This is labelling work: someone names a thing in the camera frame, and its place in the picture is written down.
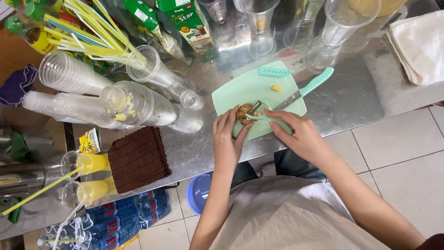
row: knife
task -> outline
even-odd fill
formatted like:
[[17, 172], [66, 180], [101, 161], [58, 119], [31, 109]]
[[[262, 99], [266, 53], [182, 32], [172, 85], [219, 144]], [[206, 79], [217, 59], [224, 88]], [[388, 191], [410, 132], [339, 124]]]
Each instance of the knife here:
[[324, 69], [324, 72], [322, 72], [319, 76], [313, 78], [307, 86], [298, 89], [295, 93], [293, 93], [290, 97], [285, 99], [282, 103], [280, 103], [276, 108], [273, 109], [273, 111], [279, 111], [286, 108], [288, 105], [294, 103], [297, 99], [304, 97], [306, 94], [313, 91], [316, 87], [321, 85], [323, 82], [325, 82], [332, 74], [334, 69], [331, 67], [327, 67]]

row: mint green cutting board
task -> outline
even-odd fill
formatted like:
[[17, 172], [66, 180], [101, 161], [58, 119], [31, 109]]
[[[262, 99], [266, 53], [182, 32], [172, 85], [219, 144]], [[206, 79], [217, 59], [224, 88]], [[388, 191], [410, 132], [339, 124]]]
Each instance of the mint green cutting board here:
[[[263, 67], [275, 69], [287, 69], [282, 61], [272, 62]], [[271, 90], [273, 85], [282, 87], [281, 92]], [[236, 105], [243, 105], [245, 103], [254, 104], [257, 100], [266, 100], [272, 107], [276, 107], [286, 98], [298, 90], [296, 82], [291, 75], [285, 77], [265, 77], [258, 75], [258, 69], [254, 68], [233, 80], [225, 83], [222, 87], [214, 91], [211, 96], [213, 98], [214, 108], [218, 116], [224, 114], [227, 110], [232, 109]], [[296, 113], [303, 116], [307, 112], [304, 100], [299, 98], [294, 103], [290, 104], [284, 109], [285, 111]], [[264, 116], [264, 106], [262, 105], [258, 111], [261, 116]], [[274, 119], [285, 131], [291, 133], [291, 127], [280, 119]], [[240, 121], [236, 121], [233, 129], [233, 136], [237, 136], [241, 131], [243, 125]], [[253, 127], [248, 132], [245, 140], [251, 140], [259, 136], [263, 136], [272, 132], [268, 121], [255, 121]]]

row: left hand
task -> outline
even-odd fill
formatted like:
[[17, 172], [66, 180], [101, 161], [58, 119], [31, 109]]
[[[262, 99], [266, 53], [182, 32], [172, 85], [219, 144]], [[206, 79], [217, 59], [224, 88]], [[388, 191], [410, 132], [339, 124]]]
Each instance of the left hand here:
[[234, 170], [241, 157], [242, 145], [248, 130], [253, 124], [244, 126], [236, 139], [233, 139], [231, 132], [236, 122], [236, 112], [239, 105], [220, 115], [213, 123], [213, 152], [214, 167], [223, 166]]

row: jeans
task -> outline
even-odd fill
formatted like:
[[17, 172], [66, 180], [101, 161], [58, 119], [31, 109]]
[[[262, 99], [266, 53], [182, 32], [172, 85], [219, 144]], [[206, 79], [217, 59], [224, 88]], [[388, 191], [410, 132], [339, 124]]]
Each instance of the jeans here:
[[[291, 149], [285, 149], [274, 153], [274, 165], [276, 175], [295, 176], [304, 179], [327, 177], [315, 165], [299, 157]], [[234, 170], [231, 188], [249, 180], [259, 178], [248, 161], [240, 162]]]

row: folded white towel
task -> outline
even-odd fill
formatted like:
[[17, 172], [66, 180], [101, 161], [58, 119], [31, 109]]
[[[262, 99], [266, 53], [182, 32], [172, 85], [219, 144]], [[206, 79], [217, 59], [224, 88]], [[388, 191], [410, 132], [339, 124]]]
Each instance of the folded white towel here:
[[444, 10], [396, 21], [387, 35], [412, 83], [444, 81]]

